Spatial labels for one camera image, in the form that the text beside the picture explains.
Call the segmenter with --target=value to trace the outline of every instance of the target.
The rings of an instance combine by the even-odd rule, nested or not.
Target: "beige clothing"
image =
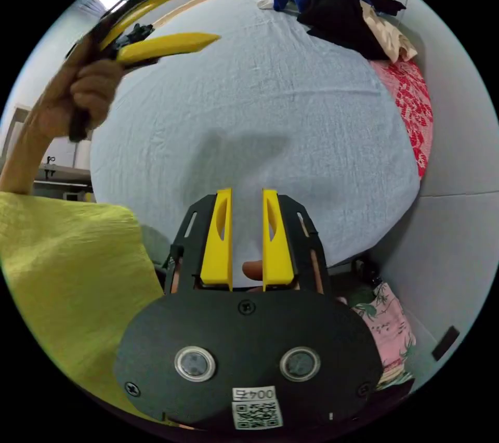
[[[378,17],[372,6],[364,1],[360,2],[364,22],[371,29],[386,56],[395,63],[399,56],[407,62],[417,55],[411,42],[388,20]]]

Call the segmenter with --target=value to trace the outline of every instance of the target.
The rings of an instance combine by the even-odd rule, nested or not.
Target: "pile of clothes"
[[[354,49],[368,60],[407,61],[417,55],[411,42],[379,14],[395,16],[405,6],[395,0],[260,0],[261,9],[283,11],[296,5],[298,22],[308,34],[344,48]]]
[[[405,361],[416,339],[399,300],[379,276],[379,269],[366,255],[355,259],[351,271],[331,277],[333,293],[349,306],[371,331],[383,362],[383,375],[376,386],[385,389],[413,378]]]

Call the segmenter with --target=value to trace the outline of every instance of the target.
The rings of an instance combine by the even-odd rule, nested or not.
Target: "pink floral fabric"
[[[374,294],[374,301],[357,304],[352,309],[363,318],[373,334],[384,368],[380,383],[385,384],[404,373],[405,360],[416,339],[389,285],[382,283]]]
[[[371,61],[370,64],[400,110],[421,179],[428,165],[433,138],[433,113],[423,75],[413,60]]]

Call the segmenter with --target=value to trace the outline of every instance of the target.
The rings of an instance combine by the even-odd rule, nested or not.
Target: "screw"
[[[130,396],[135,396],[136,398],[140,396],[140,389],[133,382],[126,382],[125,390]]]
[[[357,396],[363,398],[371,390],[371,384],[369,382],[364,382],[357,388]]]
[[[242,315],[251,315],[251,313],[255,312],[256,306],[253,301],[245,299],[239,303],[238,310]]]

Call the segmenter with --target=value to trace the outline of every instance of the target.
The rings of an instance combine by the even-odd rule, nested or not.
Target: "hand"
[[[68,136],[74,111],[89,112],[88,131],[100,126],[108,115],[124,71],[118,62],[112,60],[87,64],[93,48],[91,37],[85,35],[33,107],[33,122],[49,140]]]

